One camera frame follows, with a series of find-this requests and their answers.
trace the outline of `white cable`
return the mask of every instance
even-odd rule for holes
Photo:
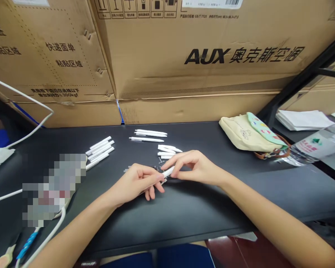
[[[21,259],[18,259],[18,260],[16,261],[15,268],[19,268],[20,261],[21,261]]]
[[[1,81],[0,81],[0,85],[2,85],[2,86],[4,86],[4,87],[7,87],[8,89],[10,89],[10,90],[12,90],[12,91],[14,91],[14,92],[16,92],[16,93],[19,93],[20,95],[24,96],[25,98],[27,98],[27,99],[33,101],[34,103],[37,103],[38,105],[40,105],[40,106],[42,106],[42,107],[48,109],[48,110],[51,112],[51,113],[50,113],[48,116],[46,116],[46,117],[42,120],[42,122],[41,122],[41,123],[40,123],[40,124],[33,130],[33,131],[31,131],[28,135],[26,135],[26,136],[23,137],[22,139],[19,139],[18,141],[16,141],[16,142],[14,142],[14,143],[12,143],[12,144],[10,144],[10,145],[8,145],[8,146],[5,147],[5,148],[10,148],[10,147],[12,147],[12,146],[14,146],[14,145],[16,145],[16,144],[22,142],[23,140],[25,140],[25,139],[27,139],[28,137],[30,137],[33,133],[35,133],[35,132],[36,132],[36,131],[37,131],[37,130],[38,130],[38,129],[45,123],[45,122],[46,122],[46,120],[47,120],[51,115],[54,114],[54,111],[53,111],[51,108],[47,107],[46,105],[40,103],[39,101],[37,101],[37,100],[31,98],[30,96],[28,96],[28,95],[22,93],[21,91],[18,91],[17,89],[13,88],[12,86],[9,86],[8,84],[5,84],[4,82],[1,82]]]
[[[50,232],[48,237],[46,237],[46,239],[38,247],[38,249],[36,249],[36,251],[32,254],[32,256],[29,258],[29,260],[23,266],[21,266],[21,268],[27,268],[30,265],[30,263],[32,263],[32,261],[36,258],[36,256],[41,252],[41,250],[46,246],[46,244],[51,240],[51,238],[55,235],[55,233],[57,232],[58,228],[61,226],[61,224],[62,224],[62,222],[63,222],[63,220],[66,216],[66,209],[65,209],[64,206],[61,208],[61,211],[62,211],[62,215],[61,215],[60,220],[56,224],[56,226]]]
[[[10,194],[7,194],[7,195],[4,195],[4,196],[0,197],[0,200],[3,200],[3,199],[8,198],[8,197],[10,197],[10,196],[19,194],[19,193],[21,193],[21,192],[22,192],[22,189],[17,190],[17,191],[15,191],[15,192],[12,192],[12,193],[10,193]]]

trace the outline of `black metal frame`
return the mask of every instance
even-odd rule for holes
[[[335,62],[335,41],[287,84],[282,91],[257,114],[257,117],[264,121],[269,128],[272,128],[278,108],[297,94],[299,90],[318,75],[335,77],[335,71],[327,69],[333,62]]]
[[[11,142],[21,139],[35,128],[32,123],[1,100],[0,120]]]

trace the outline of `plastic water bottle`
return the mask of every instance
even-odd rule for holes
[[[335,154],[335,124],[293,144],[290,156],[281,159],[293,166],[305,166],[332,154]]]

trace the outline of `hand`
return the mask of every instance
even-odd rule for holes
[[[223,178],[230,173],[212,163],[200,151],[188,151],[174,155],[162,167],[166,170],[175,164],[175,168],[171,173],[172,178],[178,178],[187,181],[197,181],[205,184],[221,186]],[[187,166],[192,171],[180,171],[182,166]]]
[[[155,198],[154,186],[164,192],[160,181],[164,181],[162,173],[152,167],[133,164],[128,171],[104,194],[113,206],[121,206],[145,191],[145,198]]]

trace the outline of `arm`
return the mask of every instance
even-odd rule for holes
[[[93,236],[114,210],[149,189],[147,199],[154,199],[154,188],[163,192],[163,175],[151,167],[132,167],[108,191],[93,201],[56,235],[37,255],[29,268],[72,268]]]
[[[322,238],[251,187],[217,167],[199,151],[177,154],[162,169],[174,163],[172,177],[222,188],[260,232],[296,267],[335,267],[335,250]],[[192,171],[180,171],[183,165]]]

